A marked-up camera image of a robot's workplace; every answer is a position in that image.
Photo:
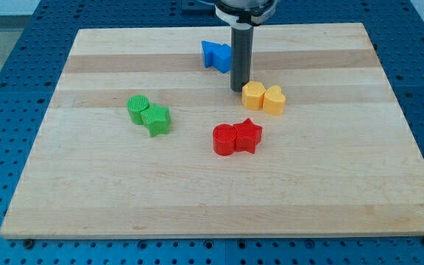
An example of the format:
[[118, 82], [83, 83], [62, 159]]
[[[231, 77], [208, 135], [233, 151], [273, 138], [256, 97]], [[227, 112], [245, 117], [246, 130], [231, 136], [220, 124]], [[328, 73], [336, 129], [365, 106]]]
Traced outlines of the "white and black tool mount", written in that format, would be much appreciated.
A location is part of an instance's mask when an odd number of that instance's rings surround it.
[[259, 26], [271, 18], [278, 0], [216, 0], [215, 14], [230, 26]]

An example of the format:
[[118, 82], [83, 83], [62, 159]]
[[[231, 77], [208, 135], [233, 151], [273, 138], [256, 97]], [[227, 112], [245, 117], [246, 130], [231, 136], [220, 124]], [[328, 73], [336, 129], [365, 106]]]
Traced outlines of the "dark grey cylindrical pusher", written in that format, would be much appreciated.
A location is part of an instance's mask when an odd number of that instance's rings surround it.
[[233, 24], [231, 26], [230, 88], [241, 92], [250, 81], [252, 62], [253, 26]]

